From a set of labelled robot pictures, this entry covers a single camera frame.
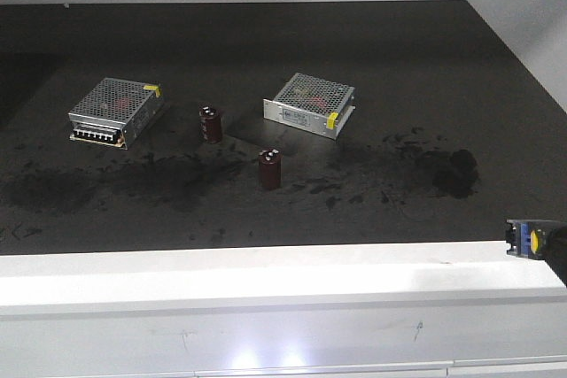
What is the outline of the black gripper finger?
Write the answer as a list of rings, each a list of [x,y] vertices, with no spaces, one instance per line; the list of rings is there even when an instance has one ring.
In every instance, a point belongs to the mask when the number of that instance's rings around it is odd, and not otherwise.
[[[554,229],[546,236],[543,258],[551,270],[567,284],[567,228]]]

